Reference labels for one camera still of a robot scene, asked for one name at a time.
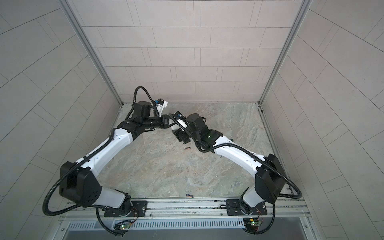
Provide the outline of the black remote control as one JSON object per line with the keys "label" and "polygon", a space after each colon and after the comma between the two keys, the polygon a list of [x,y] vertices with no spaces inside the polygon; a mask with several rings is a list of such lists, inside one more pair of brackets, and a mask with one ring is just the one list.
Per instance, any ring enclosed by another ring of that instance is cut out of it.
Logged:
{"label": "black remote control", "polygon": [[183,142],[184,144],[187,144],[191,141],[190,136],[180,128],[177,130],[173,130],[172,133],[175,135],[175,137],[179,142]]}

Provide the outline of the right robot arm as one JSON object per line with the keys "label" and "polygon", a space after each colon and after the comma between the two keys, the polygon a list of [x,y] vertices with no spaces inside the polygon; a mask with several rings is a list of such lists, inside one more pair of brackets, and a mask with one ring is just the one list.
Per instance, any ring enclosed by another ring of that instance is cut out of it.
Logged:
{"label": "right robot arm", "polygon": [[225,157],[254,177],[255,185],[248,188],[239,200],[239,208],[246,215],[251,214],[262,202],[276,202],[285,185],[285,180],[281,178],[284,171],[276,156],[263,156],[248,151],[221,132],[209,129],[198,114],[192,114],[186,119],[180,114],[170,117],[195,142],[199,151]]}

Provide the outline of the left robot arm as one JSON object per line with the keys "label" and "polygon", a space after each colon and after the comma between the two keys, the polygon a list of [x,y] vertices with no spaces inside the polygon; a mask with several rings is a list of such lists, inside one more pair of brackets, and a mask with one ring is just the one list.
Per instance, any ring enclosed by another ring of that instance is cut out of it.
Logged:
{"label": "left robot arm", "polygon": [[115,155],[139,135],[171,126],[169,117],[162,113],[167,105],[163,99],[135,103],[131,114],[112,129],[102,144],[75,163],[66,162],[61,166],[59,181],[53,188],[77,207],[104,207],[127,215],[132,205],[130,195],[102,187],[97,177]]}

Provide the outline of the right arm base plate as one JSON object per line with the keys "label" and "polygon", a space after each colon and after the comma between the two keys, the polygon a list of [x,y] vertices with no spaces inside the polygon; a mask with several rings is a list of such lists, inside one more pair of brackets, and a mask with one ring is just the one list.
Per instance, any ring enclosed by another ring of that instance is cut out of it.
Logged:
{"label": "right arm base plate", "polygon": [[226,210],[228,216],[266,216],[268,214],[265,202],[250,208],[239,199],[228,199],[225,204],[220,205],[220,208]]}

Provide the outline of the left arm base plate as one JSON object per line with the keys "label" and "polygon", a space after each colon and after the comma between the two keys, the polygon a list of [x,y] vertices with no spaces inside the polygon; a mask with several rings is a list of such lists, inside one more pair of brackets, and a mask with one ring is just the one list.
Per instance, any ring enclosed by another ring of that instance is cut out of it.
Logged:
{"label": "left arm base plate", "polygon": [[129,203],[123,203],[123,205],[118,208],[104,208],[104,217],[114,217],[114,218],[124,218],[124,217],[144,217],[146,214],[148,202],[147,201],[130,201]]}

